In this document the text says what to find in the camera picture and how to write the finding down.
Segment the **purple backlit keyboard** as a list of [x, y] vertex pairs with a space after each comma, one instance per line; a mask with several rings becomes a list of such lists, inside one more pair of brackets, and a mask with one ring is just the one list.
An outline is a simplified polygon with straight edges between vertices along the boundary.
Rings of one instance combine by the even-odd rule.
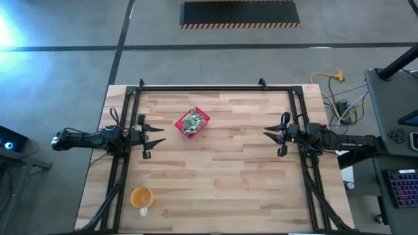
[[418, 208], [418, 169], [384, 170], [383, 178], [396, 208]]

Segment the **white paper sheet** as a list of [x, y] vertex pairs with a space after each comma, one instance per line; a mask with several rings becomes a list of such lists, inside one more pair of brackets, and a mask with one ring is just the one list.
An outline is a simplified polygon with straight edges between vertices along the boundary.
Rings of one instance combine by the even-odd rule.
[[[347, 153], [348, 151], [336, 151], [338, 154], [338, 160], [340, 160], [340, 156]], [[343, 181], [354, 183], [354, 174], [353, 174], [353, 167], [349, 166], [340, 170]]]

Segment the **black power strip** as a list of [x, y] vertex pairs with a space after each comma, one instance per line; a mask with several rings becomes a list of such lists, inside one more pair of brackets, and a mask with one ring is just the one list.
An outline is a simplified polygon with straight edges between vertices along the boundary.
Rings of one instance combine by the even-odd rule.
[[349, 105], [347, 101], [338, 101], [336, 103], [336, 109], [338, 111], [338, 114], [342, 118], [340, 122], [347, 125], [351, 123], [351, 117], [349, 116], [348, 108]]

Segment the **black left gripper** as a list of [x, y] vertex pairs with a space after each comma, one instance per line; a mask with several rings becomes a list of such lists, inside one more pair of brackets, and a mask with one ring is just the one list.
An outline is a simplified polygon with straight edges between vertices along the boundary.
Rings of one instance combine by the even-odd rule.
[[141, 130], [136, 130], [135, 126], [133, 125], [130, 128], [130, 137], [131, 137], [131, 144], [135, 145], [142, 145], [142, 157], [143, 159], [150, 159], [151, 154], [149, 149], [152, 149], [157, 144], [161, 143], [165, 140], [165, 138], [159, 140], [148, 141], [148, 135], [146, 132], [159, 132], [163, 131], [163, 129], [151, 127], [149, 124], [146, 123], [146, 116], [144, 114], [139, 114], [137, 116], [137, 125], [141, 127]]

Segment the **white mug orange liquid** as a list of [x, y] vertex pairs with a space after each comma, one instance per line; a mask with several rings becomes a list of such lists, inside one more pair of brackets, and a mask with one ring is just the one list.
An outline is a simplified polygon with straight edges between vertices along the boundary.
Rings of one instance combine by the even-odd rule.
[[133, 207], [140, 210], [140, 215], [145, 217], [148, 214], [148, 208], [154, 202], [154, 195], [151, 189], [138, 187], [132, 191], [130, 201]]

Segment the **black pole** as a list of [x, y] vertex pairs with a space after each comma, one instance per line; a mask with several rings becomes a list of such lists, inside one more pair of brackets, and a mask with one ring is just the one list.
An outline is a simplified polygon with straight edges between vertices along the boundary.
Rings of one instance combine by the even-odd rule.
[[378, 77], [381, 80], [389, 80], [399, 70], [403, 69], [406, 65], [410, 64], [414, 59], [418, 57], [418, 43], [411, 47], [407, 52], [402, 54], [398, 59], [394, 60], [390, 65], [378, 72]]

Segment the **dark grey desk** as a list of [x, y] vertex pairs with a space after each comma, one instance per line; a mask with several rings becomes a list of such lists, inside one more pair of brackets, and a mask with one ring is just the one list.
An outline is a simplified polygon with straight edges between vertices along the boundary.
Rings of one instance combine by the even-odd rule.
[[[418, 78], [398, 72], [389, 81], [381, 80], [377, 70], [365, 71], [385, 155], [373, 159], [381, 194], [382, 213], [394, 235], [418, 235], [418, 208], [396, 208], [383, 178], [384, 170], [418, 169], [418, 151], [410, 147], [410, 133], [418, 127], [399, 125], [397, 120], [418, 110]], [[405, 142], [395, 143], [387, 134], [403, 130]]]

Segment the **small black remote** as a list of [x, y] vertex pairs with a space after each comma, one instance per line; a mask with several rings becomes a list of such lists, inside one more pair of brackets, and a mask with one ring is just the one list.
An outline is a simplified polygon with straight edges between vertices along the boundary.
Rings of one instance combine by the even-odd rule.
[[403, 130], [400, 131], [391, 131], [387, 136], [397, 144], [405, 142], [405, 133]]

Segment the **tablet screen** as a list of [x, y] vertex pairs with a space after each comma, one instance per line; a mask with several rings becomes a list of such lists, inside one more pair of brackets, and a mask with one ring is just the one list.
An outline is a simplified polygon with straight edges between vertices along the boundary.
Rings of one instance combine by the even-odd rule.
[[415, 110], [397, 120], [399, 125], [418, 127], [418, 110]]

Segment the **black metal table frame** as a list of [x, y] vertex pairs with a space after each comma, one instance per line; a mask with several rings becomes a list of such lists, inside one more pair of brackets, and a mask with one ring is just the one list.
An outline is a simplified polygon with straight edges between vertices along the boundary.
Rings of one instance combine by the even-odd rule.
[[[319, 86], [145, 86], [131, 96], [147, 122], [165, 140], [143, 159], [131, 152], [123, 200], [113, 201], [105, 230], [130, 234], [267, 234], [311, 232], [312, 217], [323, 227], [319, 204], [308, 205], [300, 155], [287, 155], [263, 133], [284, 112], [311, 122], [328, 119]], [[203, 130], [189, 139], [174, 124], [193, 106], [209, 115]], [[152, 190], [145, 217], [131, 193]]]

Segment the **red plastic basket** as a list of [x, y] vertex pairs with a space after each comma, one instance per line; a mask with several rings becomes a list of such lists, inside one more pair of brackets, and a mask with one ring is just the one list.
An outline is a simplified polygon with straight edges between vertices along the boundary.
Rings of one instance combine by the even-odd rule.
[[[183, 119], [187, 116], [187, 115], [192, 115], [191, 114], [191, 109], [189, 111], [187, 111], [175, 124], [174, 126], [182, 133], [184, 134], [184, 130], [183, 130]], [[191, 139], [194, 136], [196, 136], [201, 130], [203, 130], [205, 128], [205, 126], [208, 124], [210, 117], [209, 115], [207, 115], [206, 113], [204, 113], [199, 107], [197, 107], [197, 113], [194, 115], [194, 118], [203, 118], [205, 119], [206, 123], [200, 128], [197, 129], [196, 133], [194, 134], [190, 134], [190, 135], [186, 135], [184, 134], [187, 138]]]

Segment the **black device blue light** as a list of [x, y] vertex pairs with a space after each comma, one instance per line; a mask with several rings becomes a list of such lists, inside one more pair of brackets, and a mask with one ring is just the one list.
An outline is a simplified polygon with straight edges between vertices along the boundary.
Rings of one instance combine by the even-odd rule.
[[0, 162], [26, 162], [22, 150], [28, 137], [0, 125]]

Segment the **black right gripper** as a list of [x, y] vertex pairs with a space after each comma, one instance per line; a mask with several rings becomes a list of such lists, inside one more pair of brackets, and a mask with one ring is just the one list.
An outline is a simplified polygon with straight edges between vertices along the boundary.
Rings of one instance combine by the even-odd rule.
[[281, 131], [280, 135], [264, 132], [263, 134], [272, 139], [275, 143], [281, 144], [281, 147], [278, 149], [278, 156], [284, 157], [287, 155], [287, 145], [286, 142], [296, 143], [301, 145], [303, 148], [307, 147], [307, 142], [303, 139], [304, 135], [299, 130], [297, 124], [289, 124], [291, 119], [291, 114], [285, 112], [281, 116], [281, 121], [279, 125], [272, 127], [265, 127], [265, 130], [268, 131]]

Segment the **black hazard-striped floor mat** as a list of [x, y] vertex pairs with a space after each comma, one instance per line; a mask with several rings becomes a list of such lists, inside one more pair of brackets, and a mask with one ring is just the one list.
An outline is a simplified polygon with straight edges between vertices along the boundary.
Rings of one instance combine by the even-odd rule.
[[293, 0], [185, 0], [180, 29], [299, 28]]

